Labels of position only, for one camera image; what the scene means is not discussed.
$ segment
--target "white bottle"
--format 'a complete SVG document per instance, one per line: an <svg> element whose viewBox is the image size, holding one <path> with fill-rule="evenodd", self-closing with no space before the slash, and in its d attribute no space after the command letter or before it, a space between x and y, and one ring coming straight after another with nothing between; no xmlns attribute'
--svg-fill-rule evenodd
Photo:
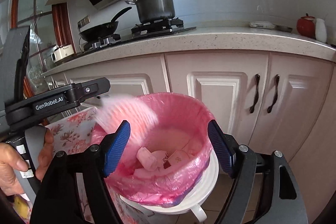
<svg viewBox="0 0 336 224"><path fill-rule="evenodd" d="M323 19L316 19L315 36L316 40L323 43L327 42L327 29Z"/></svg>

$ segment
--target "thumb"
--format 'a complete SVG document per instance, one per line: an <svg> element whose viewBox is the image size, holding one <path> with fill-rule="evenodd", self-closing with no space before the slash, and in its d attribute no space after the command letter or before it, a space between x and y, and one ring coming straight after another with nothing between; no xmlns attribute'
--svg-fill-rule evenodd
<svg viewBox="0 0 336 224"><path fill-rule="evenodd" d="M9 165L13 169L22 172L26 172L28 170L28 165L22 159L21 155L13 147L6 143L0 143L0 165Z"/></svg>

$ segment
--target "stove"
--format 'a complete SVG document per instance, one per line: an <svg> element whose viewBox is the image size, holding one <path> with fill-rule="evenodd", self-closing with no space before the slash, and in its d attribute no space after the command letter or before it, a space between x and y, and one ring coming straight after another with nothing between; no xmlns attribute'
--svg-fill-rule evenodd
<svg viewBox="0 0 336 224"><path fill-rule="evenodd" d="M119 34L113 34L110 37L99 38L84 45L83 52L73 55L73 59L87 55L105 48L114 47L126 43L139 41L146 38L161 37L172 35L179 32L196 29L196 27L184 28L183 20L177 18L163 19L147 24L136 24L131 29L132 38L121 39Z"/></svg>
<svg viewBox="0 0 336 224"><path fill-rule="evenodd" d="M184 28L183 20L177 17L173 19L163 19L146 24L136 24L136 26L133 27L131 31L133 38L151 38L175 34L192 29L196 29L196 27Z"/></svg>
<svg viewBox="0 0 336 224"><path fill-rule="evenodd" d="M116 43L120 39L121 39L120 35L116 34L116 33L112 34L109 37L98 38L95 41L91 41L91 42L86 43L84 45L84 51L101 49L103 47L106 47L107 45L111 45L111 44Z"/></svg>

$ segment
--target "frying pan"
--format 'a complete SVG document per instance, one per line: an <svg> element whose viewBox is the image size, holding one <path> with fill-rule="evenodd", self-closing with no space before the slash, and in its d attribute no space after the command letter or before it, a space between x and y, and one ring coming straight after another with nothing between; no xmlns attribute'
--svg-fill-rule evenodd
<svg viewBox="0 0 336 224"><path fill-rule="evenodd" d="M86 29L79 33L80 37L85 41L92 42L96 41L98 38L106 38L111 36L118 27L118 21L116 21L120 16L125 14L127 11L131 10L132 7L127 7L118 12L110 22L94 26L92 28Z"/></svg>

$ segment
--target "red jar with lid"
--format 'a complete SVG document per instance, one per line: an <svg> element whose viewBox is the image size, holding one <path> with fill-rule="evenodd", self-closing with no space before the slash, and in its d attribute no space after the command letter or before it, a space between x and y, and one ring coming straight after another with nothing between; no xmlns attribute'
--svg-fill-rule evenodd
<svg viewBox="0 0 336 224"><path fill-rule="evenodd" d="M306 14L305 17L299 18L296 23L296 29L300 35L315 38L315 17Z"/></svg>

